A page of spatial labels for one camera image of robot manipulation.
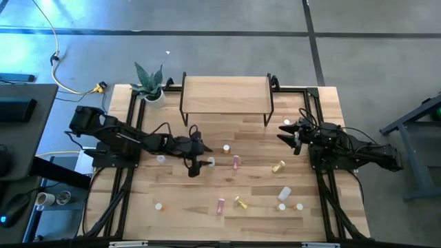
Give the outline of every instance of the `gray floor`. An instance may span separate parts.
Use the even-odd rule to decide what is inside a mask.
[[[301,0],[37,2],[57,28],[307,31]],[[441,1],[309,0],[309,5],[317,32],[441,32]],[[9,0],[0,17],[0,28],[48,26],[31,1]],[[317,85],[307,37],[59,38],[63,61],[57,76],[77,90],[100,81],[136,82],[134,61],[151,71],[165,61],[164,77],[177,82],[185,70],[190,75],[271,72],[283,85]],[[347,126],[401,147],[396,134],[384,138],[378,129],[441,91],[441,39],[319,38],[317,44],[325,84],[338,88]],[[51,35],[0,34],[0,72],[33,73],[37,83],[52,83],[49,57],[54,46]],[[101,96],[86,96],[81,104],[101,106]],[[76,105],[56,101],[39,152],[77,149],[62,133]],[[84,145],[94,142],[81,138]],[[440,247],[441,200],[404,203],[403,193],[416,188],[408,168],[391,173],[367,165],[360,170],[371,235],[381,241]]]

